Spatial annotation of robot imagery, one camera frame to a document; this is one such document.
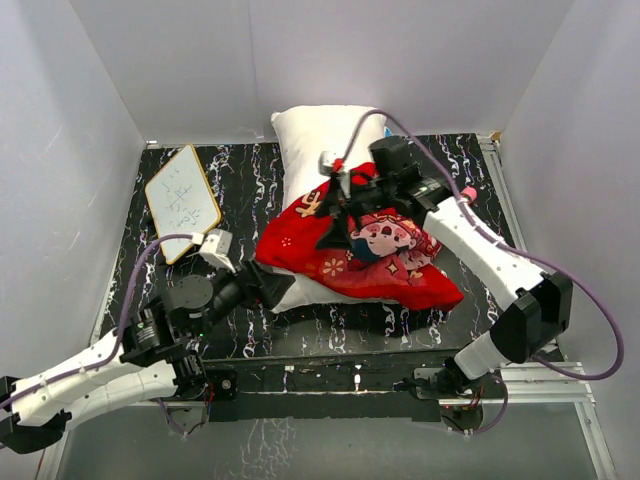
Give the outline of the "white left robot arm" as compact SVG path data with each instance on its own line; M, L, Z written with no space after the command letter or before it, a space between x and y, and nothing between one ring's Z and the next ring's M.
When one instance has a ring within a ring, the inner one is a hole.
M70 359L32 377L2 378L2 447L32 453L111 410L199 397L214 382L191 343L238 306L275 308L294 282L255 261L213 279L186 276Z

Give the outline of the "white pillow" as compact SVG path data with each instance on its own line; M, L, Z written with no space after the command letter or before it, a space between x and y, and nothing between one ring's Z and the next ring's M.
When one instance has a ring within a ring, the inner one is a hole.
M353 131L369 108L356 105L297 106L271 116L284 167L282 207L319 187L326 178L319 172L323 153L344 154ZM275 311L281 313L312 304L358 304L353 297L297 274Z

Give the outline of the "red patterned pillowcase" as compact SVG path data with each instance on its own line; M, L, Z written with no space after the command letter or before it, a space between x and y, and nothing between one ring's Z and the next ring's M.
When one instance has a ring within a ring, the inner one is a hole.
M393 208L363 216L360 228L349 220L349 246L318 249L330 219L315 213L328 190L324 182L291 201L269 222L257 244L259 263L294 277L276 312L360 302L449 311L464 299L434 266L441 243Z

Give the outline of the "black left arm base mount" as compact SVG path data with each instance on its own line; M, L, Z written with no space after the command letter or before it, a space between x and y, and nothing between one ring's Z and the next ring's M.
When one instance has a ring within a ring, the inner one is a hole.
M204 401L207 406L216 401L232 401L237 397L238 375L233 369L205 371Z

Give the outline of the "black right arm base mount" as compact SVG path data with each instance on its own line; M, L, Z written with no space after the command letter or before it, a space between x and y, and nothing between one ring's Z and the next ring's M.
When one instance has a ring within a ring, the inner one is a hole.
M503 387L490 375L467 382L446 368L416 368L394 382L392 390L407 392L419 400L461 400L468 404L504 399Z

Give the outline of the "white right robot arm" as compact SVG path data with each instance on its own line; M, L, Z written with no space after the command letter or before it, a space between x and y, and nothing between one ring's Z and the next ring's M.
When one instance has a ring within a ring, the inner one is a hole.
M403 140L386 137L372 143L369 151L377 170L374 176L348 171L330 153L321 153L318 170L329 185L316 214L331 223L317 248L348 248L363 259L373 258L375 239L361 232L362 221L368 214L393 208L454 253L502 311L488 332L431 376L433 388L469 396L480 387L482 376L526 362L567 329L570 279L505 251L501 238L468 210L468 198L455 194L444 177L421 174Z

